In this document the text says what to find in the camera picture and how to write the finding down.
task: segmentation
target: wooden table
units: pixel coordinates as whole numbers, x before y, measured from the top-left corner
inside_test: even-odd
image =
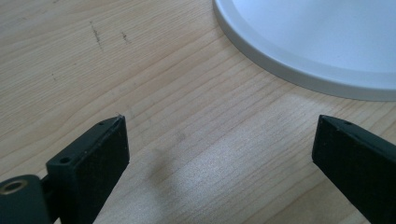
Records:
[[[252,63],[210,0],[3,0],[0,180],[101,119],[131,163],[95,223],[367,223],[313,164],[319,114],[396,144],[396,104],[306,90]]]

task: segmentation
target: white round base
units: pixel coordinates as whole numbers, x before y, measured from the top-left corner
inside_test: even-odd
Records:
[[[396,101],[396,1],[214,0],[251,61],[313,91]]]

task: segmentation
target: dark mark on wood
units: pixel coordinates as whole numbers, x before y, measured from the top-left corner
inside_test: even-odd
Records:
[[[97,30],[95,30],[95,28],[93,27],[92,21],[90,21],[90,24],[91,24],[93,34],[95,35],[96,42],[98,43],[99,48],[103,51],[102,45],[100,44],[99,32],[97,32]]]
[[[127,38],[127,35],[121,31],[122,38],[125,40],[125,44],[131,44],[131,41]]]

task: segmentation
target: black plastic part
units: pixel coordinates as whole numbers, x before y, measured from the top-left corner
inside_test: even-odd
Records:
[[[50,183],[50,178],[46,175],[43,179],[41,179],[41,188],[44,192],[44,198],[46,200],[47,208],[48,208],[48,216],[51,223],[55,222],[59,217],[59,209],[60,204],[58,199],[56,198],[55,190]]]
[[[49,160],[62,223],[93,223],[128,163],[123,116],[97,123]]]
[[[396,223],[396,146],[342,119],[320,116],[314,163],[372,223]]]
[[[37,176],[21,175],[0,184],[0,223],[52,223]]]

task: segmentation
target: wood grain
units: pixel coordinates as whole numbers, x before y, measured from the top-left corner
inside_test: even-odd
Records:
[[[318,115],[396,144],[396,103],[306,90],[261,69],[210,0],[0,3],[0,179],[101,119],[131,163],[95,223],[368,223],[312,163]]]

